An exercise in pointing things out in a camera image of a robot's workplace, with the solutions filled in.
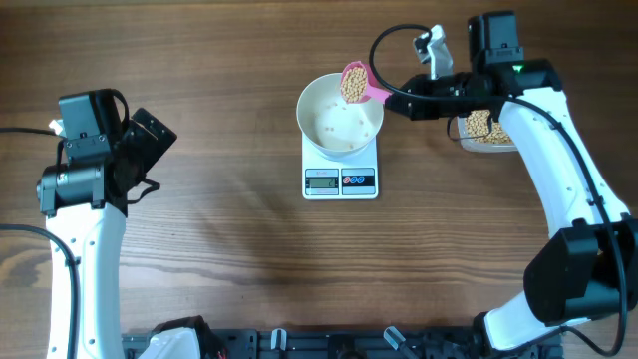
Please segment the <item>pink plastic measuring scoop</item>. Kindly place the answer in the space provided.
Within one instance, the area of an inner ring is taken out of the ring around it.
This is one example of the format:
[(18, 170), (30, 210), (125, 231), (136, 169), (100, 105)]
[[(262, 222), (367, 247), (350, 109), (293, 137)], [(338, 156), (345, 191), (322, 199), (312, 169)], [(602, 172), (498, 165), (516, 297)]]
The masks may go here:
[(348, 104), (363, 104), (375, 100), (381, 104), (391, 93), (380, 87), (369, 65), (356, 61), (348, 64), (341, 76), (340, 93)]

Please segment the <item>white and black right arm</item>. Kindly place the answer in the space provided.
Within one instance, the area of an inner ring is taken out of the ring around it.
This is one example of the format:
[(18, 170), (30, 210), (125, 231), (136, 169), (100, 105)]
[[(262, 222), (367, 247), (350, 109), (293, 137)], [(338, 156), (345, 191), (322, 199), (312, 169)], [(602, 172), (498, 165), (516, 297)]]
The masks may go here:
[(528, 60), (510, 11), (468, 21), (472, 67), (454, 73), (443, 37), (416, 27), (415, 51), (430, 72), (391, 87), (385, 107), (413, 120), (486, 110), (514, 143), (545, 213), (548, 241), (524, 271), (522, 291), (479, 314), (468, 346), (476, 357), (543, 350), (579, 325), (609, 316), (624, 342), (637, 304), (637, 221), (614, 194), (580, 139), (562, 83), (545, 59)]

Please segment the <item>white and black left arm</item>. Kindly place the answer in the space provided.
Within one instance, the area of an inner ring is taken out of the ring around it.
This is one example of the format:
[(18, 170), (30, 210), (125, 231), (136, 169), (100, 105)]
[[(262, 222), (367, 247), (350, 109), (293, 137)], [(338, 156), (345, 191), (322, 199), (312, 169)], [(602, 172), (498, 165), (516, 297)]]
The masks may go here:
[(51, 358), (122, 358), (119, 265), (130, 190), (160, 189), (148, 173), (177, 139), (115, 89), (60, 99), (56, 161), (37, 184), (52, 234)]

